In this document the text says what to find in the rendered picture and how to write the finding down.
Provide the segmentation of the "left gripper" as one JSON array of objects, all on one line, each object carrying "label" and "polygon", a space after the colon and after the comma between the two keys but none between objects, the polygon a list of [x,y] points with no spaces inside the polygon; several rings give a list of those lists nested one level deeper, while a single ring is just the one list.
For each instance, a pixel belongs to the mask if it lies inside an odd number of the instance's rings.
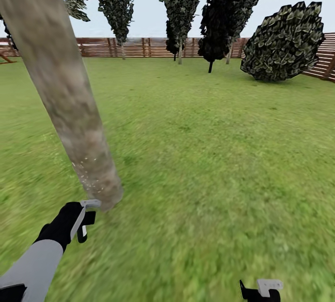
[{"label": "left gripper", "polygon": [[91,212],[88,211],[88,212],[85,212],[85,218],[84,218],[84,220],[82,221],[81,226],[89,225],[89,224],[94,224],[94,221],[95,221],[95,214],[96,214],[95,211],[91,211]]}]

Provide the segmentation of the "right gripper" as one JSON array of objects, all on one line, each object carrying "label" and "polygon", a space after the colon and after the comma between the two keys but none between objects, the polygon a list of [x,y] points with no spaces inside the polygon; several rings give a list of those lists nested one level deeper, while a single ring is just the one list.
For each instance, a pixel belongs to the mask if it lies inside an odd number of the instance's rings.
[{"label": "right gripper", "polygon": [[262,297],[258,289],[247,289],[240,280],[242,297],[248,302],[281,302],[280,294],[277,290],[269,290],[270,297]]}]

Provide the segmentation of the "pesticide atomizer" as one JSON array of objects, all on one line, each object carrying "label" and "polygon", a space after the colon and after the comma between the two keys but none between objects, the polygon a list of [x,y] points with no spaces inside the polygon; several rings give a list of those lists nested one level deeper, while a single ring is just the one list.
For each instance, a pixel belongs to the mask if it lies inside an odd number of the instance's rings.
[{"label": "pesticide atomizer", "polygon": [[87,240],[87,226],[81,226],[77,230],[78,242],[84,243]]}]

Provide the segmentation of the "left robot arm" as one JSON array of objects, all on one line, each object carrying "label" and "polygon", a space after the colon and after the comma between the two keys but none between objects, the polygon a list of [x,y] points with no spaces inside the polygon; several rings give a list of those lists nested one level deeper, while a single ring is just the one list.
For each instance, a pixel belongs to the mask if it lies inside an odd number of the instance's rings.
[{"label": "left robot arm", "polygon": [[50,284],[78,228],[94,224],[98,200],[68,202],[19,260],[0,277],[0,302],[44,302]]}]

